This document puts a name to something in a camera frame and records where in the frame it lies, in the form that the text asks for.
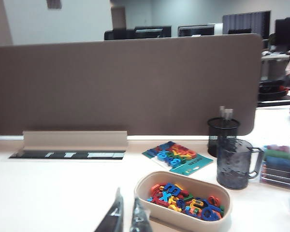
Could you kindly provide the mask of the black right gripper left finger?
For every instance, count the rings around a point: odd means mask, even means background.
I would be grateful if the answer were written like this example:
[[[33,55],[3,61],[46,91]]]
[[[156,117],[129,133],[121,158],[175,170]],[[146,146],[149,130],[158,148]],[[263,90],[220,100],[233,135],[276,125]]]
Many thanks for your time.
[[[120,188],[117,188],[115,200],[95,232],[122,232],[123,216],[124,201]]]

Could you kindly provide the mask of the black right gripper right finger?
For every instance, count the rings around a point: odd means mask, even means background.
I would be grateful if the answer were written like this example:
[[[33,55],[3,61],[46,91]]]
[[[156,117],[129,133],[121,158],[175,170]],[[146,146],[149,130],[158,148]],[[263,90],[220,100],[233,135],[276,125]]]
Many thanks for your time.
[[[130,232],[152,232],[149,214],[143,207],[139,198],[135,197]]]

